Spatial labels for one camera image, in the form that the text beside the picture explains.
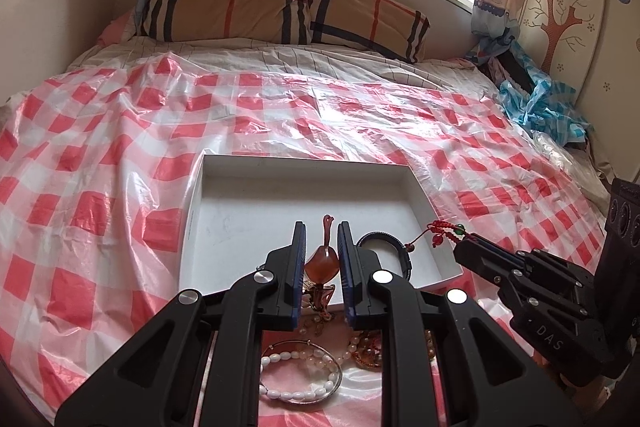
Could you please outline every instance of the plaid pillow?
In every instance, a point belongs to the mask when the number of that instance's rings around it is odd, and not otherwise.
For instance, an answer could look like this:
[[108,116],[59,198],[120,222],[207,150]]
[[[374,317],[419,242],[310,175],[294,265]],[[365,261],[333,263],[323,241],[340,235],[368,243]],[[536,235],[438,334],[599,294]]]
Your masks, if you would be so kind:
[[311,41],[372,50],[403,62],[423,60],[429,20],[393,0],[308,0]]
[[142,33],[158,41],[244,37],[307,44],[306,0],[149,0]]

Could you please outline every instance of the white bead bracelet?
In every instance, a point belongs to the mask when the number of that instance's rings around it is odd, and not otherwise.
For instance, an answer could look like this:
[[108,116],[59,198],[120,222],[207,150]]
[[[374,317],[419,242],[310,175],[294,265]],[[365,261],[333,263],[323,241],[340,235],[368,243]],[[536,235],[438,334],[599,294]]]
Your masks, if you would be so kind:
[[[267,356],[267,353],[273,351],[276,346],[282,344],[304,344],[306,347],[301,351],[283,351],[282,353],[271,353]],[[295,393],[288,393],[286,391],[277,391],[275,389],[268,389],[262,381],[258,391],[260,396],[266,396],[272,400],[281,400],[283,402],[292,403],[295,405],[310,405],[313,403],[322,402],[329,398],[340,387],[342,383],[342,368],[334,356],[329,353],[324,347],[318,346],[311,341],[281,341],[279,343],[271,344],[262,354],[260,359],[260,373],[265,367],[271,363],[278,363],[281,360],[304,360],[307,365],[313,365],[318,369],[326,369],[329,371],[329,376],[322,385],[316,390],[309,391],[297,391]]]

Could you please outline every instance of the plastic tablecloth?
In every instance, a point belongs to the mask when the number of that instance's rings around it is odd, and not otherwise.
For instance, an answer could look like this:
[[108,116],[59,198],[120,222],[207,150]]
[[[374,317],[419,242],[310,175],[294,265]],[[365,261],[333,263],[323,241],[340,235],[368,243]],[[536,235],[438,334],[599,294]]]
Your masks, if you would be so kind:
[[[442,219],[509,250],[545,248],[593,269],[604,242],[574,182],[488,99],[213,74],[165,54],[63,74],[10,105],[0,134],[0,353],[49,418],[177,292],[205,150],[407,164]],[[456,285],[508,328],[494,287],[468,273]],[[324,410],[263,405],[261,427],[371,425],[379,377],[350,371]]]

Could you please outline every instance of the tree decal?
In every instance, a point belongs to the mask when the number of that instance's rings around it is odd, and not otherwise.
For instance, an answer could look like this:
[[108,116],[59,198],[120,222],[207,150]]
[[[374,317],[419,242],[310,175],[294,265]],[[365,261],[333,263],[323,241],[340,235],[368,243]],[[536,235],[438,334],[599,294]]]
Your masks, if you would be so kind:
[[[540,28],[546,33],[549,44],[542,62],[542,70],[548,73],[560,42],[565,42],[574,53],[578,46],[585,47],[581,37],[563,37],[563,35],[572,26],[590,23],[594,14],[590,14],[587,19],[575,15],[576,7],[587,8],[588,4],[585,3],[589,0],[574,0],[571,3],[570,0],[545,0],[546,9],[543,7],[543,0],[534,1],[537,6],[529,8],[533,14],[531,18],[524,19],[523,24],[529,28]],[[588,26],[590,31],[593,31],[592,28],[594,28],[593,25]]]

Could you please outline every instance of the white box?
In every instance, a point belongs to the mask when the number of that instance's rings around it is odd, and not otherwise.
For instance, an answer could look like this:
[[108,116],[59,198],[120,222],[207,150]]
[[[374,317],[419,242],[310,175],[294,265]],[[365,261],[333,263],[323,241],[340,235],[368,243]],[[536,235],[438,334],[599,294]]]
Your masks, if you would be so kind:
[[[322,245],[322,217],[348,221],[354,242],[386,232],[402,243],[414,240],[437,219],[411,169],[401,165],[205,155],[188,211],[180,263],[180,289],[203,295],[226,290],[262,265],[271,250],[290,245],[296,221],[306,225],[307,260]],[[436,289],[462,275],[448,241],[431,248],[431,234],[410,254],[411,282]],[[398,254],[371,241],[382,267],[400,274]],[[331,309],[342,307],[340,275]]]

